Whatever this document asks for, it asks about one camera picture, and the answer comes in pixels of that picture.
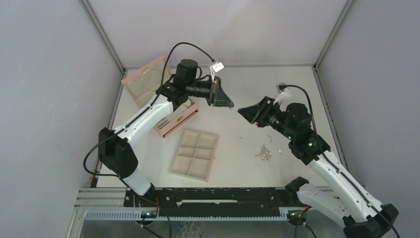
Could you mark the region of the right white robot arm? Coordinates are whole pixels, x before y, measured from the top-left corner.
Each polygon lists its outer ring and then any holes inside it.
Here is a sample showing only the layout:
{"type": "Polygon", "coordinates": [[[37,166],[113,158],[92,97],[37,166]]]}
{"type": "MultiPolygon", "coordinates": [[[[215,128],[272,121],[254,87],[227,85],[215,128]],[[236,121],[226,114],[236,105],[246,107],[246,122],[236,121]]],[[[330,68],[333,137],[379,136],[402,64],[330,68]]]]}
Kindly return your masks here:
{"type": "Polygon", "coordinates": [[[308,205],[333,220],[348,238],[381,238],[393,228],[399,214],[369,193],[340,163],[330,146],[312,127],[312,109],[291,103],[282,111],[274,99],[264,97],[238,113],[257,127],[270,126],[289,139],[291,153],[318,174],[334,191],[322,192],[303,177],[286,185],[292,206],[308,205]]]}

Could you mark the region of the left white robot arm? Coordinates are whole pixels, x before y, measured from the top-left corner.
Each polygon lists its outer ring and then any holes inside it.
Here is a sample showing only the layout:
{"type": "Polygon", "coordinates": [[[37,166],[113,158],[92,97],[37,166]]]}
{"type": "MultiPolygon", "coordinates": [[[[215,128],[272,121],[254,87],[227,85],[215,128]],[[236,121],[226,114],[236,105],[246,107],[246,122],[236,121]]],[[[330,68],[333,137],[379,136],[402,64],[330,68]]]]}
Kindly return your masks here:
{"type": "Polygon", "coordinates": [[[153,204],[153,184],[138,168],[134,147],[162,119],[176,111],[191,97],[204,98],[212,107],[234,107],[233,101],[224,92],[217,72],[224,69],[220,61],[210,65],[208,80],[197,78],[198,63],[183,59],[172,74],[166,58],[155,76],[158,81],[139,95],[142,108],[130,119],[113,129],[103,128],[99,132],[98,152],[100,161],[109,168],[113,177],[119,178],[136,193],[136,201],[144,207],[153,204]]]}

